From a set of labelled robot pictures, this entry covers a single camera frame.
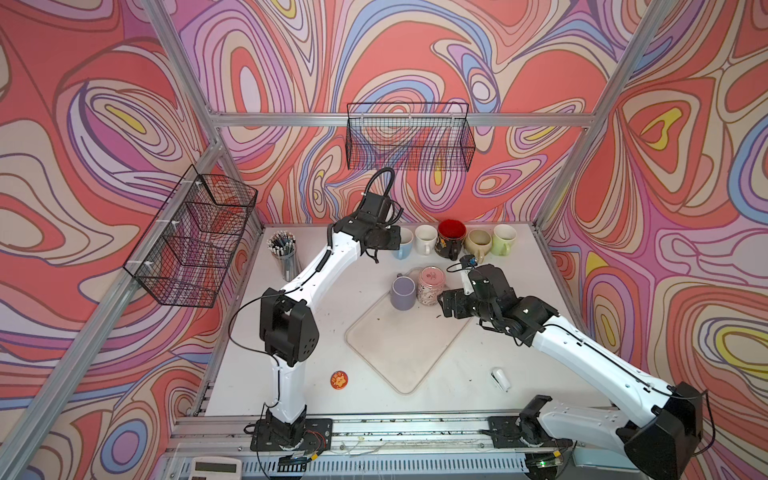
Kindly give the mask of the light blue mug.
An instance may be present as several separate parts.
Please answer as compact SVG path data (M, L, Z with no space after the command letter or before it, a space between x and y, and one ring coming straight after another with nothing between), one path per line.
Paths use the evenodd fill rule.
M393 252L393 256L398 260L406 259L412 252L413 240L413 231L409 228L401 227L399 248Z

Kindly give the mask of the white mug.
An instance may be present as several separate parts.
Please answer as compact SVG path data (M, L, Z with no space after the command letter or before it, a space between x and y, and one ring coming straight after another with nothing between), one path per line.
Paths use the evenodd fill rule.
M432 225L420 225L414 230L414 249L417 254L429 256L435 252L438 230Z

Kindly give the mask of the cream round mug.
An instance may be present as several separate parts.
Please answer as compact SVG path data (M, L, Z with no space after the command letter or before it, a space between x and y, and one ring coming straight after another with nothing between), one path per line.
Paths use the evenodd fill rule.
M469 231L464 239L464 250L482 264L492 249L492 235L482 229Z

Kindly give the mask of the pink patterned mug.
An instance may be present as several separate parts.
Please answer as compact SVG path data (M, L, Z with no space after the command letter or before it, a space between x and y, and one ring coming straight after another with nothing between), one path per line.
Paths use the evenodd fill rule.
M445 272L436 266L428 266L421 270L417 282L417 299L425 306L438 303L438 296L446 284Z

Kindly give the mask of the light green mug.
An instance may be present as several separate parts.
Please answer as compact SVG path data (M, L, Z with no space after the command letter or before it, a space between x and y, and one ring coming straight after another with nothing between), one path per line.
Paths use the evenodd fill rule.
M491 253L495 256L508 256L517 239L516 229L508 224L498 224L493 228Z

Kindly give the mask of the purple mug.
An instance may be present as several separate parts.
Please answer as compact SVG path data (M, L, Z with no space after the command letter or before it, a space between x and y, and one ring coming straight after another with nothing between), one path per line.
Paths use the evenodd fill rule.
M407 311L416 302L416 282L407 275L399 275L391 284L390 302L398 311Z

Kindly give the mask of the black mug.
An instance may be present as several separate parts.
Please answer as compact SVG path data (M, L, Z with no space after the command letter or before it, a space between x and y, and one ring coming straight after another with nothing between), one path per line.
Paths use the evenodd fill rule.
M445 219L438 224L437 232L436 254L442 258L456 261L467 234L466 225L459 220Z

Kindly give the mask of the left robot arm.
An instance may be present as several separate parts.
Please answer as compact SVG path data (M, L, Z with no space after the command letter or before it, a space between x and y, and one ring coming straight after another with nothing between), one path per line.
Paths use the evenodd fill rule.
M306 415L305 362L319 343L313 307L358 258L367 255L377 261L380 251L400 247L401 216L402 208L389 195L365 193L351 214L328 227L325 248L300 274L282 289L264 292L259 337L276 359L270 421L293 427Z

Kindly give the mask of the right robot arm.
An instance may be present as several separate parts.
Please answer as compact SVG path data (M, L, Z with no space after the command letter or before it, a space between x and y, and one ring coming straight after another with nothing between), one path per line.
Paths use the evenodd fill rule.
M570 440L623 454L651 479L679 479L702 440L705 395L654 377L610 352L535 296L518 296L502 269L472 256L451 265L458 289L438 297L444 316L474 317L479 326L559 361L604 394L609 409L582 407L550 395L520 411L513 440L530 446Z

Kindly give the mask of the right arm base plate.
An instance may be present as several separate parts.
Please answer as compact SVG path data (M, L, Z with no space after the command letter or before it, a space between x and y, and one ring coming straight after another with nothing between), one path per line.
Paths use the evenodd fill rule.
M557 439L547 434L537 419L519 416L491 416L488 418L488 427L482 433L491 438L497 449L569 449L573 446L571 440Z

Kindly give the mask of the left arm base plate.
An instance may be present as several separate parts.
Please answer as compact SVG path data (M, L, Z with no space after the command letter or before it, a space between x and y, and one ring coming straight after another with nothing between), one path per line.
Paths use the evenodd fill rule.
M258 420L251 431L252 452L305 452L322 453L332 445L334 422L331 418L305 419L295 432L280 435L279 422Z

